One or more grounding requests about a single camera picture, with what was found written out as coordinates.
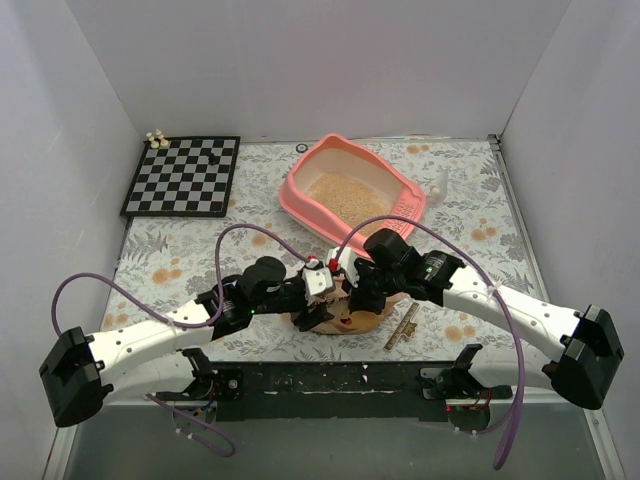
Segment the orange cat litter bag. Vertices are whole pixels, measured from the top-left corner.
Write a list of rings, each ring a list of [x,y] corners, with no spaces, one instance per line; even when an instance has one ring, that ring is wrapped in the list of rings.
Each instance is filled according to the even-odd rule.
[[[310,329],[311,332],[323,335],[364,334],[375,330],[394,311],[396,305],[407,295],[398,293],[386,298],[385,307],[380,314],[367,311],[351,313],[348,308],[349,295],[343,290],[344,277],[335,280],[336,289],[322,298],[332,319],[322,322]]]

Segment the brown bag sealing clip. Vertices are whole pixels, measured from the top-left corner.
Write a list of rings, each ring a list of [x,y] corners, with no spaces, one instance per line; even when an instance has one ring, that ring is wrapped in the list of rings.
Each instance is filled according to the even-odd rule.
[[[385,343],[383,347],[385,351],[392,351],[401,338],[409,339],[415,333],[417,324],[414,322],[414,317],[419,309],[420,306],[417,302],[413,302],[410,305],[394,332]]]

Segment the clear plastic litter scoop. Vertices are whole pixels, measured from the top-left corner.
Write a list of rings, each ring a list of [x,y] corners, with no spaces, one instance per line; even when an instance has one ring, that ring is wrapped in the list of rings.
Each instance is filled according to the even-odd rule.
[[[429,207],[435,207],[444,202],[448,193],[449,170],[443,168],[438,177],[429,186],[427,201]]]

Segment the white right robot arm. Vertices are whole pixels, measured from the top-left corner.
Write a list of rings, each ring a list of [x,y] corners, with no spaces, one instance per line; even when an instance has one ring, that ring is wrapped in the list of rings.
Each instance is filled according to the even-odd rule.
[[[611,314],[596,305],[580,312],[527,296],[490,281],[461,256],[439,250],[421,254],[395,231],[381,229],[358,257],[332,250],[331,271],[345,276],[349,307],[374,312],[389,296],[404,293],[466,313],[517,334],[514,366],[494,366],[495,385],[513,372],[518,384],[548,388],[583,409],[602,407],[624,350]]]

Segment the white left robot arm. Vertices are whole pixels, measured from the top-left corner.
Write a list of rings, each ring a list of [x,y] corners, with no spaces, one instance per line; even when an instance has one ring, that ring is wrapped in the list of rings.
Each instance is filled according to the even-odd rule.
[[[309,328],[324,322],[314,302],[334,291],[332,267],[312,258],[287,277],[278,259],[264,256],[167,314],[149,310],[149,320],[117,331],[59,331],[39,369],[55,425],[86,421],[123,391],[139,366],[239,332],[254,315],[291,313]]]

